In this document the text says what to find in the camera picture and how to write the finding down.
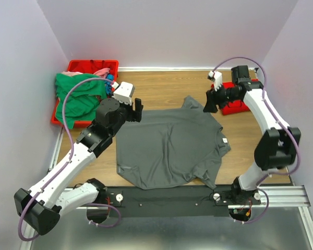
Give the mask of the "grey t shirt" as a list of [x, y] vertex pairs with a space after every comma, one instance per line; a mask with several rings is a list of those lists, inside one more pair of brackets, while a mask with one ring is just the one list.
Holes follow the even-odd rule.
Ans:
[[116, 135], [117, 173], [143, 190], [173, 188], [194, 179], [215, 189], [230, 150], [223, 127], [191, 96], [182, 107], [147, 110]]

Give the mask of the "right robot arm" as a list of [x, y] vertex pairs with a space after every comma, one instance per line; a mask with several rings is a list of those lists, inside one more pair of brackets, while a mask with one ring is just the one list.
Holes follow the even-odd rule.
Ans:
[[243, 204], [255, 197], [258, 185], [271, 174], [278, 174], [294, 163], [297, 156], [301, 132], [281, 118], [272, 106], [263, 84], [252, 80], [247, 66], [231, 69], [233, 87], [225, 88], [222, 74], [212, 70], [208, 79], [212, 81], [211, 90], [206, 92], [206, 113], [216, 113], [234, 101], [242, 101], [254, 115], [262, 132], [262, 138], [254, 151], [254, 163], [237, 177], [230, 191], [221, 193], [232, 204]]

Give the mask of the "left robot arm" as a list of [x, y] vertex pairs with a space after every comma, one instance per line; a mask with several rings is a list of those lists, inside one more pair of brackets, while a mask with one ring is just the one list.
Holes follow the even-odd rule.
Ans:
[[65, 188], [86, 166], [96, 160], [113, 142], [122, 125], [140, 122], [143, 104], [120, 103], [114, 98], [104, 99], [95, 119], [78, 136], [67, 155], [41, 181], [14, 194], [19, 226], [26, 222], [38, 235], [49, 233], [64, 214], [82, 206], [105, 206], [111, 209], [106, 186], [95, 178], [69, 192]]

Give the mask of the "folded red t shirt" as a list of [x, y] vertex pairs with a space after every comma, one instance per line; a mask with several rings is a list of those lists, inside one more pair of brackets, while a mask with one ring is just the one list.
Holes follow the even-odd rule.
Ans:
[[225, 92], [226, 96], [229, 97], [229, 99], [223, 104], [218, 105], [218, 108], [224, 116], [250, 111], [248, 106], [246, 106], [243, 101], [233, 98], [232, 95], [235, 94], [233, 91], [234, 87], [235, 85], [232, 82], [223, 82], [222, 90]]

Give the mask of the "pink t shirt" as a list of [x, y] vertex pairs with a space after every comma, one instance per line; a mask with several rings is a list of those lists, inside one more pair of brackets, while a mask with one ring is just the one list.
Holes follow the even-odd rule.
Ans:
[[[102, 69], [92, 73], [92, 75], [95, 75], [95, 76], [101, 77], [101, 78], [106, 78], [109, 75], [109, 73], [110, 73], [110, 68], [102, 68]], [[61, 72], [61, 74], [73, 77], [73, 76], [80, 75], [80, 74], [83, 74], [83, 73], [79, 72], [79, 71], [75, 71], [75, 72], [63, 71], [63, 72]]]

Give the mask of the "green t shirt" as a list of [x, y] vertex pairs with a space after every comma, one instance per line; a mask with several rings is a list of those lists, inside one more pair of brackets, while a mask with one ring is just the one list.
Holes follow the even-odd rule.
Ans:
[[56, 75], [56, 96], [59, 104], [55, 117], [60, 122], [66, 120], [67, 127], [72, 129], [78, 121], [92, 121], [100, 100], [107, 98], [106, 82], [99, 80], [88, 81], [77, 87], [69, 96], [67, 102], [64, 99], [68, 92], [79, 82], [97, 76], [83, 73], [73, 77], [58, 73]]

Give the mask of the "red plastic bin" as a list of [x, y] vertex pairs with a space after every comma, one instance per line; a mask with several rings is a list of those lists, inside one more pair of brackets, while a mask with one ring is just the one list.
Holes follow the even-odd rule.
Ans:
[[[72, 60], [69, 62], [66, 71], [79, 71], [82, 73], [92, 74], [102, 68], [110, 68], [109, 75], [105, 78], [106, 82], [106, 93], [107, 97], [111, 96], [113, 88], [112, 82], [117, 79], [118, 76], [118, 65], [119, 62], [117, 60]], [[62, 122], [56, 119], [55, 113], [57, 106], [59, 104], [59, 99], [56, 97], [56, 104], [53, 110], [53, 114], [51, 117], [51, 123], [56, 125], [62, 125]], [[75, 123], [74, 128], [85, 128], [87, 127], [91, 121], [78, 121]]]

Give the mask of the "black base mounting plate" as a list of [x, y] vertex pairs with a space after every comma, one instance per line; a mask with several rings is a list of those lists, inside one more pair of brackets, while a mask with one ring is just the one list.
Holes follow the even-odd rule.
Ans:
[[124, 217], [227, 217], [231, 208], [259, 205], [253, 193], [231, 197], [230, 185], [215, 190], [205, 185], [182, 185], [166, 189], [143, 190], [134, 186], [109, 186], [95, 203], [110, 204]]

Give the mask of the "aluminium frame rail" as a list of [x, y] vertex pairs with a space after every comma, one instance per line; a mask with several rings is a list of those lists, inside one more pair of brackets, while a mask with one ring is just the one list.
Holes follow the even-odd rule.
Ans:
[[[49, 172], [52, 171], [56, 165], [57, 164], [53, 164], [49, 169]], [[69, 188], [67, 185], [64, 191], [69, 192], [75, 188]], [[303, 186], [264, 185], [258, 187], [257, 190], [258, 192], [254, 198], [258, 198], [260, 200], [260, 204], [250, 206], [244, 205], [241, 208], [234, 207], [231, 208], [229, 210], [229, 216], [231, 216], [233, 220], [239, 223], [250, 223], [250, 218], [245, 215], [245, 212], [260, 207], [263, 208], [264, 210], [267, 210], [268, 208], [272, 207], [298, 207], [304, 219], [307, 219], [309, 217], [307, 207], [309, 207], [310, 202], [306, 190]], [[78, 208], [86, 208], [88, 212], [91, 212], [92, 210], [104, 210], [105, 218], [114, 214], [116, 215], [117, 220], [123, 219], [119, 210], [114, 206], [112, 206], [111, 209], [108, 209], [105, 206], [88, 206], [88, 205], [82, 205]], [[28, 224], [26, 225], [25, 230], [19, 231], [19, 234], [23, 236], [23, 240], [21, 242], [21, 249], [30, 249], [33, 240], [40, 236]]]

